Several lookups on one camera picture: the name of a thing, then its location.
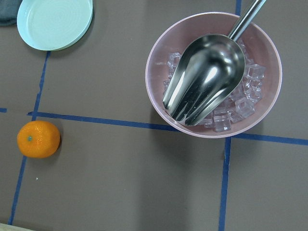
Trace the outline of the light green plate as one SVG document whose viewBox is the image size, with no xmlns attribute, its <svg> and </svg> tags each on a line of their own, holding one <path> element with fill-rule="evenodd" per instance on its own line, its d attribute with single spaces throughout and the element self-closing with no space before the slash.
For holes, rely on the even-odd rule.
<svg viewBox="0 0 308 231">
<path fill-rule="evenodd" d="M 58 51 L 84 36 L 92 16 L 91 0 L 24 0 L 17 14 L 17 29 L 28 46 Z"/>
</svg>

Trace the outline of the metal ice scoop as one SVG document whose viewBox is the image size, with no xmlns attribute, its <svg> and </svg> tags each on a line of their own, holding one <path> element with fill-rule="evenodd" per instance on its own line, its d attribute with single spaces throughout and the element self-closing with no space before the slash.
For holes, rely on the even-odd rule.
<svg viewBox="0 0 308 231">
<path fill-rule="evenodd" d="M 164 108 L 174 120 L 197 125 L 239 85 L 245 55 L 237 40 L 264 3 L 252 1 L 228 35 L 208 34 L 186 48 L 163 96 Z"/>
</svg>

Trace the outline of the pink bowl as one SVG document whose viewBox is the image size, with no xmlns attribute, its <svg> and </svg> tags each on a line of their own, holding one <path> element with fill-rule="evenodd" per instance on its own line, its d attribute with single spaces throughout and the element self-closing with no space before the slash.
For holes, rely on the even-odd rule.
<svg viewBox="0 0 308 231">
<path fill-rule="evenodd" d="M 241 38 L 250 57 L 266 68 L 262 86 L 263 97 L 256 104 L 256 111 L 248 118 L 232 125 L 224 132 L 214 132 L 198 125 L 183 126 L 165 111 L 162 103 L 163 82 L 168 77 L 168 55 L 178 51 L 182 53 L 195 39 L 205 34 L 227 34 L 238 16 L 232 13 L 208 12 L 186 17 L 169 27 L 155 42 L 150 51 L 146 69 L 145 84 L 149 99 L 157 113 L 176 131 L 200 138 L 218 139 L 245 132 L 259 123 L 274 106 L 282 85 L 282 63 L 271 38 L 256 24 L 251 23 Z"/>
</svg>

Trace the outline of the clear ice cubes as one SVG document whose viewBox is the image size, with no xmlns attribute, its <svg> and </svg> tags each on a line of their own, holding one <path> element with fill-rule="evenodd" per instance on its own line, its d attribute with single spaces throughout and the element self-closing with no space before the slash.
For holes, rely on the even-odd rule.
<svg viewBox="0 0 308 231">
<path fill-rule="evenodd" d="M 161 43 L 153 47 L 147 62 L 146 87 L 152 105 L 172 128 L 194 136 L 222 137 L 242 130 L 244 123 L 257 114 L 257 107 L 263 102 L 266 69 L 253 60 L 246 42 L 241 40 L 239 45 L 248 62 L 243 80 L 227 99 L 193 127 L 172 119 L 162 102 L 182 53 Z"/>
</svg>

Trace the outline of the orange fruit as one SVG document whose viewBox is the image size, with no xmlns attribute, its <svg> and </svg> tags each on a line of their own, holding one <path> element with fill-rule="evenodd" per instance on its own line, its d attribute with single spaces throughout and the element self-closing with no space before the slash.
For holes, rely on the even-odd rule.
<svg viewBox="0 0 308 231">
<path fill-rule="evenodd" d="M 60 146 L 59 129 L 48 121 L 31 121 L 17 134 L 17 145 L 26 157 L 46 158 L 53 155 Z"/>
</svg>

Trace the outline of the folded grey cloth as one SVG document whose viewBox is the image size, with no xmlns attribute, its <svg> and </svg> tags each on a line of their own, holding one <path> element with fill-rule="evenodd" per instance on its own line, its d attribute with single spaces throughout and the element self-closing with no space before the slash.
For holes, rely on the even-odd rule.
<svg viewBox="0 0 308 231">
<path fill-rule="evenodd" d="M 0 0 L 0 26 L 16 24 L 21 3 L 22 0 Z"/>
</svg>

